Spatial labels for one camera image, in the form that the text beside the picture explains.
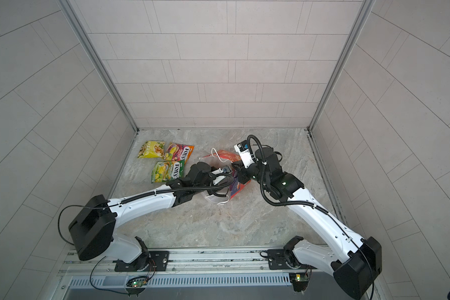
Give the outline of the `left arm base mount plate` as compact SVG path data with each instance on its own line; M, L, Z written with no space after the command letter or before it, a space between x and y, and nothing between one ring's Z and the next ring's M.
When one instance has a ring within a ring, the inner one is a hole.
M133 262L125 263L116 260L115 272L162 272L166 271L170 257L169 251L150 251L149 254L141 254Z

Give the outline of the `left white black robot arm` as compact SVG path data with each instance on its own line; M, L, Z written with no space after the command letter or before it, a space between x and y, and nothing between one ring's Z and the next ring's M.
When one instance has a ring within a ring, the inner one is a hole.
M102 194L94 196L78 206L79 211L68 226L72 245L80 261L108 256L134 263L145 257L146 244L140 237L126 234L123 227L183 205L202 192L223 194L233 181L230 172L198 162L187 175L146 192L113 199Z

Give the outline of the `pink Fox's candy packet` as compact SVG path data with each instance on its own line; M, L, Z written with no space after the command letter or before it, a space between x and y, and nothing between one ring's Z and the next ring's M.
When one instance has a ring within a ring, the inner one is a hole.
M181 161L187 163L189 160L194 146L186 144L171 143L164 152L163 159L165 161Z

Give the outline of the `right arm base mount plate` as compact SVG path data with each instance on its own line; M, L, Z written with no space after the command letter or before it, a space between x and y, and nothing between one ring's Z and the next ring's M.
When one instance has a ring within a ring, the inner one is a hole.
M312 267L301 264L290 251L284 249L268 249L260 252L260 256L264 258L270 270L308 270Z

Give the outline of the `green Fox's candy packet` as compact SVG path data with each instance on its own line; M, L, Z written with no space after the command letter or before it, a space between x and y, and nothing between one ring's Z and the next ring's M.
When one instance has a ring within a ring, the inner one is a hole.
M151 173L152 183L163 183L184 176L185 164L182 161L158 161Z

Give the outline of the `yellow green chips packet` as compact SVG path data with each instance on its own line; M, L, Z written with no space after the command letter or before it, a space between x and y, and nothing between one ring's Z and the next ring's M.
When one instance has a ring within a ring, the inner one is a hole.
M138 158L163 158L165 155L164 141L146 141L140 148Z

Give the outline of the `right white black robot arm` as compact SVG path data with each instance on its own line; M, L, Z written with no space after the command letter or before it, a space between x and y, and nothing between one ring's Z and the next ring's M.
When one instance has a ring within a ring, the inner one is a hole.
M289 208L326 243L318 246L294 237L284 247L290 266L308 265L331 275L354 300L360 300L375 286L383 264L382 246L374 237L365 239L325 209L303 182L283 171L273 148L252 151L246 142L241 142L234 150L241 159L234 165L239 180L256 181L267 204Z

